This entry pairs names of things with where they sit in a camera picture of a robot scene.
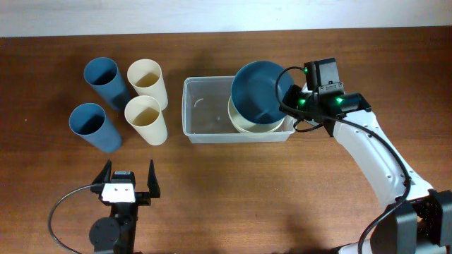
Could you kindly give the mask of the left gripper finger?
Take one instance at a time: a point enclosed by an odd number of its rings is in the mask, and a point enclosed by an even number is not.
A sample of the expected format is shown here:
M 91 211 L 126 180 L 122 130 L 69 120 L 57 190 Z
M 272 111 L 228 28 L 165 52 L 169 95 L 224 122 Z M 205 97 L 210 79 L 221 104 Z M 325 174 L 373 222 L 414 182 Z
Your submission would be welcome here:
M 101 172 L 95 177 L 90 187 L 92 193 L 101 193 L 104 185 L 110 182 L 112 162 L 107 160 Z
M 150 198 L 160 198 L 160 187 L 155 174 L 155 165 L 153 160 L 151 160 L 149 164 L 147 186 Z

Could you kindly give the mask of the blue bowl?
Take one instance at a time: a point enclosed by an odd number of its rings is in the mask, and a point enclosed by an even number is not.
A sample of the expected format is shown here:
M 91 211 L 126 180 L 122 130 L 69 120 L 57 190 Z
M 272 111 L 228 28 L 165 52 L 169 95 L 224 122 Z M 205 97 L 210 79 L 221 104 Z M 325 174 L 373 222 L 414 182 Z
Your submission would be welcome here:
M 284 68 L 271 61 L 255 61 L 241 68 L 231 87 L 236 110 L 248 121 L 271 124 L 286 114 L 279 110 L 277 96 L 283 98 L 295 82 Z

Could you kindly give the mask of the cream bowl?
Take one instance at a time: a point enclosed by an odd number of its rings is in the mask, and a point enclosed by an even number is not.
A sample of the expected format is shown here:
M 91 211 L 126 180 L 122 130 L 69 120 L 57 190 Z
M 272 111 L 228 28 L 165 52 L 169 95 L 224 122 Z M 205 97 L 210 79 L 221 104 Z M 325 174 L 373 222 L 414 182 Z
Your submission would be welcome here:
M 252 123 L 248 120 L 246 120 L 242 115 L 239 114 L 239 112 L 235 109 L 233 103 L 232 103 L 232 98 L 230 97 L 228 100 L 228 115 L 230 118 L 231 122 L 248 122 L 248 123 Z
M 232 122 L 232 125 L 240 133 L 270 133 L 276 131 L 283 123 L 283 120 L 271 124 L 256 124 L 248 122 Z

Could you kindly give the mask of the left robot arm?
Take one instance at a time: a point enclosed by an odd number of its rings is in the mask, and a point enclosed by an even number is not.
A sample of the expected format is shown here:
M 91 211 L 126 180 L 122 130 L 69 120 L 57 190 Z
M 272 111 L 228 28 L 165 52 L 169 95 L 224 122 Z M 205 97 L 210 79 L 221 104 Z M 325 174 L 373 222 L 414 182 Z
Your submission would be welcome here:
M 132 171 L 112 171 L 107 161 L 96 176 L 90 191 L 99 195 L 102 204 L 110 207 L 107 217 L 98 219 L 90 228 L 89 240 L 95 253 L 133 253 L 138 208 L 151 205 L 160 197 L 154 162 L 150 162 L 146 192 L 135 191 L 136 179 Z

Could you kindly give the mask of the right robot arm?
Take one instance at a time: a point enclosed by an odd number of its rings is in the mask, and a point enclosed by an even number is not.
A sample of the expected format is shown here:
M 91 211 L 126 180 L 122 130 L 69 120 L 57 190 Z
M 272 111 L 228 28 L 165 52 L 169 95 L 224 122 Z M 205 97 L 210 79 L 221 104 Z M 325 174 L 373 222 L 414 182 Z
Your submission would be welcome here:
M 307 83 L 278 96 L 281 112 L 297 123 L 324 127 L 352 156 L 383 212 L 358 242 L 332 253 L 450 253 L 451 191 L 438 192 L 403 159 L 382 131 L 371 105 L 346 93 L 334 58 L 306 62 Z

